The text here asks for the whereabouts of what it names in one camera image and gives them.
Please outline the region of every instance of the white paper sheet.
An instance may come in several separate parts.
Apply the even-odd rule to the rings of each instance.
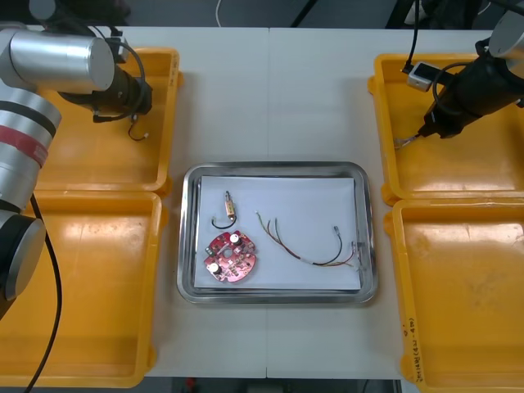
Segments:
[[[347,265],[323,268],[293,258],[264,232],[255,214],[259,211],[265,223],[278,217],[279,233],[286,245],[318,262],[328,261],[338,252],[336,225],[343,241],[338,260],[345,260],[351,253],[351,243],[356,242],[354,187],[352,178],[202,177],[195,287],[360,289],[356,269]],[[216,217],[218,225],[229,223],[224,209],[226,191],[235,204],[237,222],[219,231],[211,225],[211,219]],[[256,265],[239,282],[219,282],[204,266],[205,248],[222,232],[235,230],[255,243]],[[358,265],[356,257],[353,262]]]

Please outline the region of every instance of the wire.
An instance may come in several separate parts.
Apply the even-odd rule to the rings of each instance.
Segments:
[[[351,254],[350,256],[347,258],[347,260],[343,260],[341,262],[334,262],[328,266],[324,266],[326,268],[331,268],[331,267],[334,267],[334,266],[341,266],[343,264],[348,264],[349,266],[353,266],[352,264],[350,264],[350,260],[353,259],[353,257],[355,256],[355,244],[353,242],[351,242]]]
[[[43,222],[42,213],[40,212],[40,208],[38,207],[38,203],[36,201],[36,198],[34,197],[34,194],[31,196],[31,206],[33,207],[34,216],[37,219],[41,219]],[[31,378],[29,385],[25,388],[24,393],[29,393],[33,389],[34,384],[38,380],[38,377],[40,377],[40,374],[42,373],[43,368],[46,365],[47,358],[49,357],[52,346],[55,343],[56,333],[58,332],[58,325],[60,323],[60,317],[62,313],[62,283],[60,279],[60,269],[58,267],[58,260],[56,259],[55,251],[51,244],[51,239],[49,238],[49,234],[47,232],[46,232],[45,243],[47,246],[47,251],[49,252],[49,257],[51,258],[52,270],[53,270],[53,273],[55,274],[55,284],[56,284],[55,322],[52,326],[51,336],[49,337],[49,342],[47,344],[47,348],[45,352],[43,353],[43,357],[42,357],[42,360],[40,361],[40,365],[36,369],[36,372],[34,373],[33,378]]]
[[[216,24],[219,26],[219,27],[222,27],[222,25],[220,24],[220,18],[219,18],[219,11],[220,11],[220,5],[222,4],[222,0],[218,0],[218,2],[216,3],[216,8],[215,8],[215,19],[216,19]]]
[[[338,238],[338,241],[339,241],[339,249],[338,249],[338,253],[337,255],[335,256],[335,258],[332,258],[331,260],[329,260],[328,262],[313,262],[311,260],[307,260],[306,258],[300,256],[300,255],[297,255],[297,253],[293,252],[290,250],[290,248],[288,246],[286,246],[284,244],[284,242],[282,241],[282,239],[280,238],[280,233],[278,232],[278,219],[275,219],[275,222],[274,222],[274,227],[275,227],[275,233],[276,233],[276,237],[271,233],[271,229],[270,229],[270,226],[271,226],[271,220],[268,221],[267,225],[264,225],[264,221],[262,220],[262,217],[260,216],[260,213],[258,211],[255,212],[256,215],[258,216],[259,218],[259,222],[260,222],[260,226],[262,227],[262,229],[264,230],[264,232],[266,232],[269,237],[271,237],[271,239],[273,239],[274,242],[276,242],[278,245],[280,245],[284,250],[286,250],[286,252],[291,255],[292,257],[298,259],[298,260],[302,260],[303,262],[306,262],[308,264],[312,264],[312,265],[315,265],[315,266],[324,266],[324,267],[328,267],[328,266],[332,266],[331,263],[332,262],[335,262],[335,260],[337,260],[337,258],[340,256],[340,254],[342,253],[342,247],[343,247],[343,242],[342,242],[342,237],[341,237],[341,233],[340,233],[340,230],[338,229],[337,226],[333,227],[335,229],[335,234],[337,235],[337,238]]]
[[[237,222],[237,216],[235,215],[234,218],[233,218],[233,221],[230,223],[230,225],[227,225],[225,227],[219,227],[217,224],[215,224],[215,220],[216,220],[215,217],[213,217],[211,219],[211,225],[213,225],[215,228],[217,228],[217,229],[229,229]]]
[[[479,15],[482,15],[484,12],[486,12],[486,10],[490,7],[491,3],[488,2],[488,5],[485,6],[482,10],[479,11],[479,13],[477,14],[477,16]]]
[[[433,80],[433,85],[431,86],[431,90],[433,92],[433,98],[435,99],[435,104],[440,108],[441,111],[443,111],[444,113],[447,113],[448,115],[452,115],[452,116],[459,116],[462,114],[461,111],[454,111],[453,109],[450,109],[446,106],[444,106],[442,104],[442,102],[440,102],[440,98],[439,98],[439,94],[438,92],[436,91],[436,86],[439,82],[439,79],[440,77],[449,69],[451,68],[454,68],[454,67],[460,67],[460,66],[469,66],[469,62],[466,62],[466,61],[460,61],[458,63],[452,63],[452,64],[448,64],[446,67],[443,67],[442,70],[440,70],[436,76],[435,76],[435,80]]]
[[[140,60],[140,56],[127,43],[123,43],[121,41],[114,41],[111,43],[115,43],[127,49],[133,55],[134,59],[137,61],[138,68],[140,69],[140,93],[138,94],[137,101],[133,104],[133,106],[127,112],[121,115],[118,115],[118,116],[94,115],[93,122],[95,123],[106,123],[109,121],[117,121],[117,120],[122,120],[122,119],[125,119],[126,117],[135,115],[138,107],[142,103],[142,99],[144,98],[144,95],[146,94],[146,87],[145,87],[146,86],[146,71],[144,70],[144,65],[142,64],[142,61]]]
[[[415,24],[413,26],[413,42],[411,43],[411,51],[409,52],[408,60],[406,61],[406,64],[404,65],[404,71],[410,72],[411,69],[413,69],[412,61],[413,61],[413,55],[415,53],[415,48],[417,46],[417,38],[418,38],[418,18],[420,17],[420,0],[415,0]]]

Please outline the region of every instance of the round circuit board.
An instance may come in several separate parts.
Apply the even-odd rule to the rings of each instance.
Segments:
[[[240,231],[217,236],[206,253],[206,269],[219,281],[240,281],[255,267],[255,243]]]

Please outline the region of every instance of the capacitor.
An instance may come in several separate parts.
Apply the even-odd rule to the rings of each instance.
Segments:
[[[222,268],[220,268],[219,264],[216,264],[213,262],[212,264],[209,264],[207,266],[207,269],[212,272],[212,274],[220,274],[222,272]]]
[[[229,237],[229,241],[235,246],[238,246],[240,243],[242,243],[240,236],[238,236],[236,233]]]

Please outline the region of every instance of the white cable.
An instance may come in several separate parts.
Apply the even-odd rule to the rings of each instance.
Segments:
[[[219,10],[220,10],[220,4],[222,3],[222,0],[218,0],[218,2],[216,3],[216,8],[215,8],[215,19],[216,19],[216,24],[219,26],[219,27],[222,27],[222,25],[220,24],[220,18],[219,18]]]
[[[481,10],[481,11],[480,11],[480,12],[479,12],[479,13],[477,14],[477,16],[479,16],[480,14],[483,14],[483,13],[484,13],[484,11],[485,11],[485,10],[487,10],[487,9],[488,9],[488,8],[490,7],[490,5],[491,5],[491,3],[490,3],[490,2],[488,2],[488,5],[487,5],[487,6],[485,6],[485,7],[484,7],[484,9],[483,9],[483,10]]]

